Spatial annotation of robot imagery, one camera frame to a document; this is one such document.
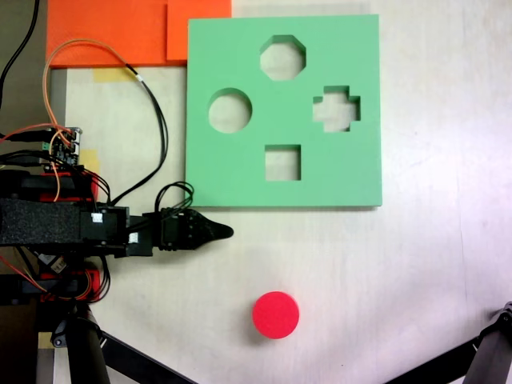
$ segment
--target circuit board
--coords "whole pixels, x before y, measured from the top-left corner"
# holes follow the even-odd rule
[[[64,137],[71,143],[70,146],[67,146],[61,140],[55,140],[51,154],[70,166],[77,166],[80,161],[80,135],[82,130],[79,128],[71,129],[73,131],[72,133],[64,133]],[[50,152],[50,144],[48,142],[44,142],[42,144],[42,150]],[[50,165],[45,165],[44,169],[45,171],[49,171],[51,170],[51,167]]]

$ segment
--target yellow tape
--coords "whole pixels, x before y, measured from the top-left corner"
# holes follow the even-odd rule
[[[38,333],[38,348],[40,350],[52,350],[54,348],[51,343],[51,332]]]
[[[99,174],[98,152],[96,150],[80,150],[80,164]]]
[[[136,82],[128,68],[93,68],[94,82]]]

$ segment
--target orange foam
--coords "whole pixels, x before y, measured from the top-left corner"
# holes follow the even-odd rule
[[[189,18],[228,18],[230,0],[48,0],[46,56],[72,38],[111,45],[133,66],[185,65]],[[121,66],[91,46],[64,49],[53,68]]]
[[[191,18],[230,18],[231,0],[169,0],[167,60],[184,66],[188,57],[188,22]]]

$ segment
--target square hole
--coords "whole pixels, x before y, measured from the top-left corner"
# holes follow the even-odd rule
[[[265,177],[268,182],[301,179],[301,146],[265,146]]]

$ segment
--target red disc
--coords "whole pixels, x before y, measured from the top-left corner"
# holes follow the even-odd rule
[[[285,338],[298,324],[298,305],[284,292],[269,292],[253,307],[253,323],[268,338]]]

